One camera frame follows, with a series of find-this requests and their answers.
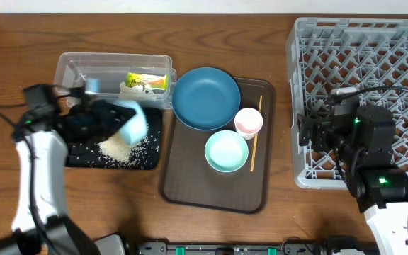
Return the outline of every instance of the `gray dish rack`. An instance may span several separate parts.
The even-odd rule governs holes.
[[[286,51],[294,180],[301,188],[346,188],[332,152],[313,152],[311,144],[299,146],[297,114],[316,118],[331,114],[324,100],[334,88],[408,87],[408,20],[299,18]],[[393,112],[397,127],[393,161],[408,175],[408,93],[372,91],[361,95],[360,102]]]

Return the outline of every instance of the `green clamp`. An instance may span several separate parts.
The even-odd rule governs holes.
[[[176,247],[176,255],[185,255],[185,247]]]
[[[267,249],[267,255],[276,255],[278,252],[276,251],[275,248],[268,248]]]

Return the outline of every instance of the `wooden surface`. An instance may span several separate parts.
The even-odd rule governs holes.
[[[164,202],[158,192],[163,146],[154,171],[66,169],[71,218],[92,238],[121,231],[134,241],[267,243],[335,234],[372,241],[348,191],[305,190],[293,181],[285,41],[298,17],[0,15],[0,103],[22,103],[23,87],[53,82],[63,52],[169,55],[179,76],[211,66],[236,77],[265,79],[276,88],[276,117],[268,202],[261,213],[247,216]],[[9,110],[13,117],[21,112]],[[165,112],[165,131],[171,114]],[[11,232],[18,201],[19,163],[10,134],[0,119],[0,238]]]

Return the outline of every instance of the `small white cup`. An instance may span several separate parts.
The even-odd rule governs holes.
[[[243,108],[235,115],[235,130],[245,140],[253,138],[262,128],[264,119],[260,112],[253,108]]]

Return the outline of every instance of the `blue bowl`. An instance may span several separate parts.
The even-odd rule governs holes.
[[[184,74],[174,87],[172,105],[177,118],[197,130],[228,124],[240,107],[240,90],[222,70],[202,67]]]

